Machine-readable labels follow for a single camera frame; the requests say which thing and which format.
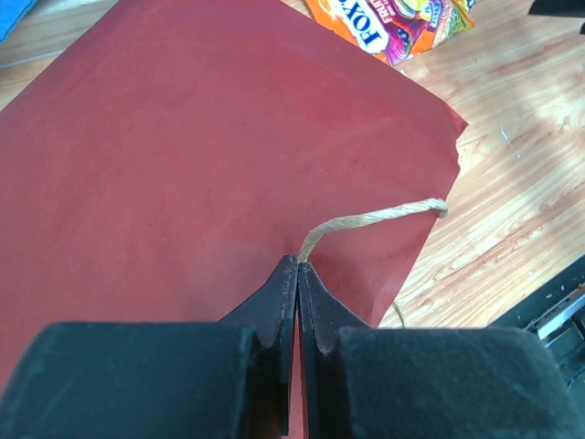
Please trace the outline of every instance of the twine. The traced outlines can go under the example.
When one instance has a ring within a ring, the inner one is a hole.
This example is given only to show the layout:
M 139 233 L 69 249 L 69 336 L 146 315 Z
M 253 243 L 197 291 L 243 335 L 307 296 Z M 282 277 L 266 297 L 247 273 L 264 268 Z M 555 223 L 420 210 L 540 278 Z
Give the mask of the twine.
M 406 217 L 415 213 L 428 212 L 429 210 L 437 210 L 439 218 L 445 218 L 449 212 L 449 207 L 443 199 L 427 198 L 422 201 L 401 204 L 395 208 L 375 210 L 373 212 L 362 213 L 360 215 L 349 215 L 347 217 L 330 219 L 329 221 L 319 224 L 317 227 L 309 231 L 309 234 L 304 239 L 301 251 L 299 252 L 299 262 L 307 262 L 314 246 L 326 233 L 337 230 L 366 227 L 370 224 L 376 224 L 380 221 L 393 220 L 395 218 Z M 404 315 L 400 311 L 399 306 L 396 304 L 396 302 L 394 302 L 392 303 L 392 307 L 399 316 L 402 327 L 405 327 L 406 321 L 404 319 Z

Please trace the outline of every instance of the candy wrapper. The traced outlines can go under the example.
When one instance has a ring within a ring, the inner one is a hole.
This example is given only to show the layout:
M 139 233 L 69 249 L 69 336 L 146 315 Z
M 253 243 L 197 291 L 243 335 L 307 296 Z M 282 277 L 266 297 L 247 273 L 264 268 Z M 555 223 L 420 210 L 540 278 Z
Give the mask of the candy wrapper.
M 475 25 L 475 0 L 304 1 L 317 23 L 390 65 Z

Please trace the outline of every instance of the red cardboard sheet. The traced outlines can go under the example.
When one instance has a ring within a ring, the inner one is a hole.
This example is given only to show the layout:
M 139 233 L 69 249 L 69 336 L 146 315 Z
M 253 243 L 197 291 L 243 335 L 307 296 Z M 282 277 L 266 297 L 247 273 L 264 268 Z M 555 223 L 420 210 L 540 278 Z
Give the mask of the red cardboard sheet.
M 0 390 L 51 322 L 216 320 L 318 223 L 445 197 L 463 127 L 276 0 L 122 0 L 0 113 Z M 435 218 L 311 262 L 375 325 Z

